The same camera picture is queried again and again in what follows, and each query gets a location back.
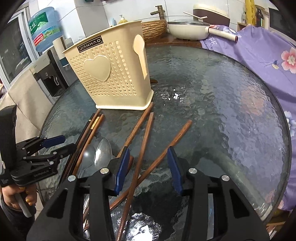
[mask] textured glass tabletop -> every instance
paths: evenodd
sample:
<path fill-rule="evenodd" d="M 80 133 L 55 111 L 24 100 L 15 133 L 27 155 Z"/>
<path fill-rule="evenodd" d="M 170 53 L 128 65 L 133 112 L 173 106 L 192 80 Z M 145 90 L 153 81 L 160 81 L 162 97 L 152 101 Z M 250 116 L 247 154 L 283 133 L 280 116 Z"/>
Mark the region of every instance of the textured glass tabletop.
<path fill-rule="evenodd" d="M 158 84 L 152 87 L 155 120 L 142 172 L 190 119 L 191 128 L 175 147 L 177 155 L 206 175 L 229 175 L 261 219 L 268 218 L 281 198 L 290 163 L 288 126 L 272 93 L 250 70 L 215 52 L 163 46 L 147 48 L 146 53 L 150 78 Z M 62 134 L 67 138 L 65 144 L 75 143 L 95 111 L 95 103 L 77 81 L 52 108 L 42 136 Z M 143 112 L 102 110 L 102 113 L 105 120 L 96 138 L 107 138 L 117 155 Z M 129 147 L 134 164 L 145 125 Z M 45 202 L 55 192 L 66 160 L 61 161 L 58 175 L 39 182 Z M 133 171 L 134 165 L 123 190 L 129 187 Z M 124 237 L 138 240 L 139 235 L 145 234 L 154 240 L 180 240 L 187 202 L 187 198 L 174 191 L 165 158 L 136 189 Z M 115 232 L 123 205 L 112 211 Z"/>

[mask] finger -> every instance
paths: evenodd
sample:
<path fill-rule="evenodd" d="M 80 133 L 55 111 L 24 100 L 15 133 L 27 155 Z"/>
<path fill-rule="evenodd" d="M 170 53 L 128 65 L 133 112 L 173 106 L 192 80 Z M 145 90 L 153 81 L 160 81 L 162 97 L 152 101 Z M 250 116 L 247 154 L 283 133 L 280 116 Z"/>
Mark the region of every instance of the finger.
<path fill-rule="evenodd" d="M 28 187 L 26 187 L 26 202 L 30 205 L 33 206 L 37 202 L 37 189 L 36 185 L 32 184 Z"/>
<path fill-rule="evenodd" d="M 14 195 L 3 195 L 3 199 L 4 202 L 6 203 L 6 205 L 8 205 L 9 207 L 15 208 L 15 209 L 20 209 L 20 206 L 18 204 L 18 202 L 16 201 Z"/>
<path fill-rule="evenodd" d="M 16 184 L 6 186 L 2 188 L 3 196 L 13 196 L 16 193 L 21 193 L 25 190 L 25 187 L 19 187 Z"/>

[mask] pot handle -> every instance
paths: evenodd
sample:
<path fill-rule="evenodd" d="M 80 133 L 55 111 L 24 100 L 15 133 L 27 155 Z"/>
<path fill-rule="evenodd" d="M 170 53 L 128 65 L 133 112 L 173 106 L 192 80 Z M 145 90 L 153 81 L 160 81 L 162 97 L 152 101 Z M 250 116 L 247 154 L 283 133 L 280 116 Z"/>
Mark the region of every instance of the pot handle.
<path fill-rule="evenodd" d="M 238 37 L 235 36 L 234 34 L 230 34 L 230 33 L 227 33 L 227 32 L 224 32 L 224 31 L 220 31 L 220 30 L 217 30 L 217 29 L 214 29 L 214 28 L 209 28 L 209 27 L 207 27 L 207 28 L 208 28 L 208 32 L 210 34 L 217 35 L 217 36 L 220 36 L 220 37 L 223 37 L 223 38 L 232 40 L 234 42 L 237 42 L 238 41 Z"/>

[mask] faucet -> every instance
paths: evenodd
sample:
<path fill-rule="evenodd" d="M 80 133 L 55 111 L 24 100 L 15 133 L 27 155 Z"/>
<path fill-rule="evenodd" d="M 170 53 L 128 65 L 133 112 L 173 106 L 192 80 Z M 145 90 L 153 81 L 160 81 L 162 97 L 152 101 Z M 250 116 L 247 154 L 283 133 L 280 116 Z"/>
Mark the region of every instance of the faucet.
<path fill-rule="evenodd" d="M 155 15 L 155 14 L 159 14 L 159 19 L 165 19 L 163 13 L 165 12 L 165 10 L 163 10 L 163 6 L 159 5 L 159 6 L 155 6 L 157 7 L 158 11 L 155 12 L 151 12 L 151 15 Z"/>

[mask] purple floral cloth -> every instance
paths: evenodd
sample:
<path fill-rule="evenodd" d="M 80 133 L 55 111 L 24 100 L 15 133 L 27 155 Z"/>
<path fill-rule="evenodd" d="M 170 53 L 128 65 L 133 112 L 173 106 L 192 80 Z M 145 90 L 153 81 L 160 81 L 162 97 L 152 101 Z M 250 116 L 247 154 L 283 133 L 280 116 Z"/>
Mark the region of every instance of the purple floral cloth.
<path fill-rule="evenodd" d="M 248 26 L 236 33 L 225 26 L 211 26 L 239 37 L 238 42 L 210 35 L 202 47 L 225 54 L 255 72 L 278 98 L 292 139 L 292 165 L 288 185 L 279 208 L 296 206 L 296 47 L 264 28 Z"/>

